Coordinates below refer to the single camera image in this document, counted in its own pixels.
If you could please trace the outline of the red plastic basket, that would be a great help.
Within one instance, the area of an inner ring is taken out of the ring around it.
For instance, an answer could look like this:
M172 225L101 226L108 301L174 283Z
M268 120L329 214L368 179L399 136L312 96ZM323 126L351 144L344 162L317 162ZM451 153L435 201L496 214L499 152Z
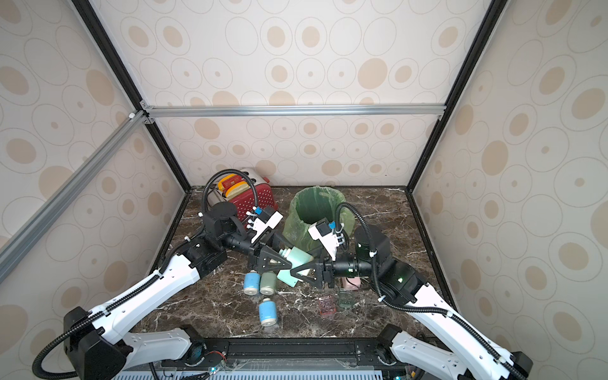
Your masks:
M257 183L255 188L258 199L258 207L264 209L268 206L272 206L278 210L272 189L269 184ZM251 189L240 194L239 196L234 197L233 199L227 200L220 194L216 187L209 193L207 197L207 205L209 208L211 208L213 205L221 202L230 202L234 204L237 207L237 217L241 222L245 222L245 220L248 218L246 213L251 212L255 206L255 199Z

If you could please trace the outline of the pink pencil sharpener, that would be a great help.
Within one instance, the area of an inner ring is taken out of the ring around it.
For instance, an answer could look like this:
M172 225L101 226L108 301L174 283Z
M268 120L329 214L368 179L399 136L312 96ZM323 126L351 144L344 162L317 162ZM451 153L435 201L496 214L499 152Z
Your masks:
M341 278L341 282L342 282L342 287L343 287L343 289L345 289L345 291L359 291L361 289L361 281L360 281L359 277L355 277L355 278L343 277L343 278Z

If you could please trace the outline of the blue pencil sharpener in row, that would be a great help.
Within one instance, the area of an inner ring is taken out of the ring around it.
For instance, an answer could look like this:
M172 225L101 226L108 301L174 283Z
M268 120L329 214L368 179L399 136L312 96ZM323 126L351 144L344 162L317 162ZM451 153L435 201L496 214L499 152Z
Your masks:
M245 274L243 282L243 292L248 296L255 296L260 293L261 275L252 270Z

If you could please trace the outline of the clear pink shavings tray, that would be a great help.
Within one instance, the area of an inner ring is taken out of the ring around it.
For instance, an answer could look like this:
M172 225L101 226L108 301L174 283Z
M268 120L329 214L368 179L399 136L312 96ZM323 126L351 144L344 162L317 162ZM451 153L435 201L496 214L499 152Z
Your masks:
M323 295L318 298L318 310L323 318L328 318L337 313L336 301L332 294Z

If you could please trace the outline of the silver aluminium side bar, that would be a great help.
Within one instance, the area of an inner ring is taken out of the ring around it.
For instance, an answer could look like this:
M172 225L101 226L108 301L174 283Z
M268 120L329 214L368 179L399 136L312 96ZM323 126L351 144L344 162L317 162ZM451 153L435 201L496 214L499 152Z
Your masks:
M1 280L5 280L39 242L56 220L65 212L84 188L98 175L107 162L143 125L145 112L139 110L115 130L111 136L52 195L51 199L14 234L1 250Z

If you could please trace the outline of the sage green pencil sharpener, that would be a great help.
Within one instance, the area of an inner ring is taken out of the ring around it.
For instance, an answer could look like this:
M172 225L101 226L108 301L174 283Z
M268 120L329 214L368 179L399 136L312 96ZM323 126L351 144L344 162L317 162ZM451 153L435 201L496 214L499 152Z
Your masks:
M274 295L277 291L277 274L265 272L261 275L260 293L265 296Z

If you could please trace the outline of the green plastic bin liner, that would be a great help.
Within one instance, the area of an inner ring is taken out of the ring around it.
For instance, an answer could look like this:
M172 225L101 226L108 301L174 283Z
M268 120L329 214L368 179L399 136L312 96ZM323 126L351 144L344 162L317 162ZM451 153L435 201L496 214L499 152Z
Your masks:
M301 250L316 249L321 242L314 241L308 229L322 219L332 223L337 206L345 201L345 195L335 188L304 188L294 195L290 203L283 236Z

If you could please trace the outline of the clear green shavings tray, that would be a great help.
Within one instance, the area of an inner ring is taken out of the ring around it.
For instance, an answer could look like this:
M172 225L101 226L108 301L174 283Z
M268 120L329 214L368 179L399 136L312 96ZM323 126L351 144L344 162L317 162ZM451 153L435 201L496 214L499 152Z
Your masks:
M339 291L337 293L337 305L339 310L351 310L356 304L355 294L351 291Z

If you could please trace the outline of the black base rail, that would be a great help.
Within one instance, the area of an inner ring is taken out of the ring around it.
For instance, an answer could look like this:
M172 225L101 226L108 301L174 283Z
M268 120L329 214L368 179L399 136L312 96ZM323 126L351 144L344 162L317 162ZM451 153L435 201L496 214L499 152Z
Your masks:
M375 338L210 339L199 364L163 360L119 379L472 379L462 360L425 342L400 361Z

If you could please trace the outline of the blue pencil sharpener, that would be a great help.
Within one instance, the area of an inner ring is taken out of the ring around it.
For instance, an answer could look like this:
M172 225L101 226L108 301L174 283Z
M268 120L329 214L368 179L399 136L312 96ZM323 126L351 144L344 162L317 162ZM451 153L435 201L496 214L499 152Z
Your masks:
M243 292L248 296L255 296L260 293L261 275L252 270L245 274L243 282Z
M271 299L263 299L259 305L259 319L263 327L274 326L278 321L277 308Z

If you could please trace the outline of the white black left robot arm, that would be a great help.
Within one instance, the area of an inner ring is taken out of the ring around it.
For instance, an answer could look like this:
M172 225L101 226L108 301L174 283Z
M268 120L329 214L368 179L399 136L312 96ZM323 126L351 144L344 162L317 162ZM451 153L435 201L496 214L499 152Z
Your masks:
M238 218L231 202L210 206L214 183L229 174L240 177L253 193L247 220ZM164 342L129 342L130 330L145 316L181 290L202 280L227 258L228 251L248 257L257 273L291 269L274 243L274 229L282 216L271 207L261 208L259 195L248 174L224 169L211 176L204 187L201 227L168 253L158 268L119 296L91 310L76 307L64 318L64 331L42 348L32 364L40 379L111 379L130 365L153 361L152 345L161 359L182 359L193 351L195 338L183 328L169 332Z

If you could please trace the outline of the silver aluminium crossbar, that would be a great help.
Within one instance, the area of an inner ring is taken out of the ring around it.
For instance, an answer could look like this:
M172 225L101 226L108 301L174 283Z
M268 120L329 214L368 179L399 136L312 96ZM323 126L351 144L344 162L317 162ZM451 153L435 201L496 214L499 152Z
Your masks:
M351 117L442 115L444 104L304 104L249 106L149 106L153 118L163 117Z

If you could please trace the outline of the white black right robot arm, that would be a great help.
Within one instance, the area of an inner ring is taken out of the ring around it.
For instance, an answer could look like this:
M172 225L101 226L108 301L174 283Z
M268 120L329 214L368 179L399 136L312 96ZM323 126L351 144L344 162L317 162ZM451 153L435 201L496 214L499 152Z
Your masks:
M473 327L414 267L393 257L388 237L353 205L339 204L334 220L321 220L309 234L321 242L321 255L293 265L293 277L316 288L337 278L365 278L378 303L412 316L441 343L435 346L386 326L378 343L389 361L419 367L438 379L529 377L533 363L527 355L509 351Z

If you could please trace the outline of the light green pencil sharpener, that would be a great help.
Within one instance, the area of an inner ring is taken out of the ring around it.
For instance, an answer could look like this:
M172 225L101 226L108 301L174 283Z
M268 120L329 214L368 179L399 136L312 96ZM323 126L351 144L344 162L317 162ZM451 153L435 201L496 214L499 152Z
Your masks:
M297 247L281 249L279 254L282 256L282 258L291 262L293 268L297 268L300 265L313 261L314 259L309 253L302 251Z

